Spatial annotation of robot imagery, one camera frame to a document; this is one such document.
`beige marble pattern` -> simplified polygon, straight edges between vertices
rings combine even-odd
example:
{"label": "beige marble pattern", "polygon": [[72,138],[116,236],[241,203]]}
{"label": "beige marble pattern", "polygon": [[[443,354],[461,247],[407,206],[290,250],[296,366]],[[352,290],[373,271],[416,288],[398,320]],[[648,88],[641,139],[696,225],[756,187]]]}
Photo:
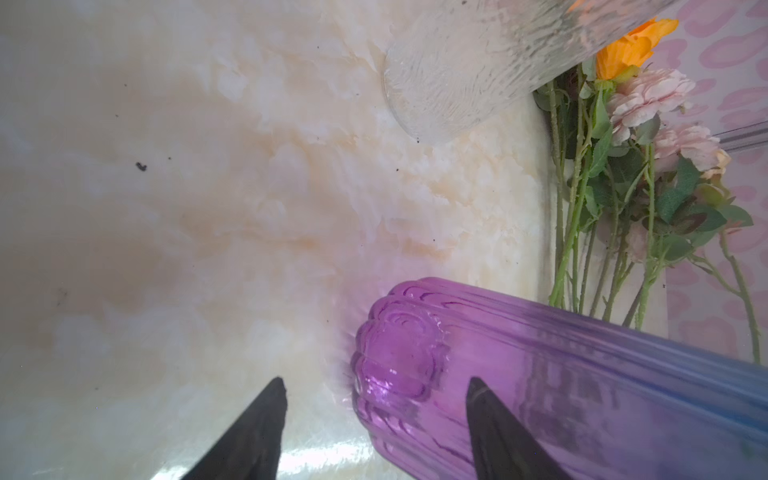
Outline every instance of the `beige marble pattern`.
{"label": "beige marble pattern", "polygon": [[0,2],[0,478],[179,478],[277,375],[281,478],[405,478],[349,406],[369,305],[551,281],[533,102],[439,147],[386,108],[414,4]]}

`purple glass vase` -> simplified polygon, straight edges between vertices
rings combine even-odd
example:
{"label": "purple glass vase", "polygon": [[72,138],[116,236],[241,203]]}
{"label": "purple glass vase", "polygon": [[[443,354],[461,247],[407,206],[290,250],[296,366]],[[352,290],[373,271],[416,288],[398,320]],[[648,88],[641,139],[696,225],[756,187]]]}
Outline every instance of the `purple glass vase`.
{"label": "purple glass vase", "polygon": [[354,407],[421,480],[475,478],[485,380],[574,478],[768,478],[768,370],[448,280],[400,283],[356,338]]}

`clear glass vase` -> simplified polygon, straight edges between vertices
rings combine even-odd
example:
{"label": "clear glass vase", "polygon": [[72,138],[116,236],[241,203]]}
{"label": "clear glass vase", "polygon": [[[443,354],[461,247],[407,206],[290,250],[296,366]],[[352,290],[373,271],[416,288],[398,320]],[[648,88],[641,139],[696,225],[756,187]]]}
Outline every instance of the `clear glass vase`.
{"label": "clear glass vase", "polygon": [[476,478],[473,376],[573,478],[768,478],[768,369],[539,303],[401,283],[352,368],[376,450],[421,480]]}
{"label": "clear glass vase", "polygon": [[449,141],[673,3],[438,0],[387,51],[389,107],[412,137]]}

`pink flower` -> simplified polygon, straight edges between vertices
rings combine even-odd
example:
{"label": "pink flower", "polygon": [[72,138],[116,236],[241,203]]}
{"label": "pink flower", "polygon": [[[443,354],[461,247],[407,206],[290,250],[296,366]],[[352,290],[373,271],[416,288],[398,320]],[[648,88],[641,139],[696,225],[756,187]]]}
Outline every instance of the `pink flower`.
{"label": "pink flower", "polygon": [[709,128],[700,125],[678,125],[664,128],[654,138],[656,172],[677,169],[677,155],[681,154],[694,163],[698,171],[722,167],[727,162],[721,159],[720,139],[713,137]]}
{"label": "pink flower", "polygon": [[606,105],[614,126],[614,145],[629,138],[630,127],[644,124],[659,112],[680,107],[695,86],[696,82],[670,68],[644,71],[619,84]]}
{"label": "pink flower", "polygon": [[627,256],[633,263],[643,263],[648,253],[648,230],[640,222],[633,222],[627,232]]}

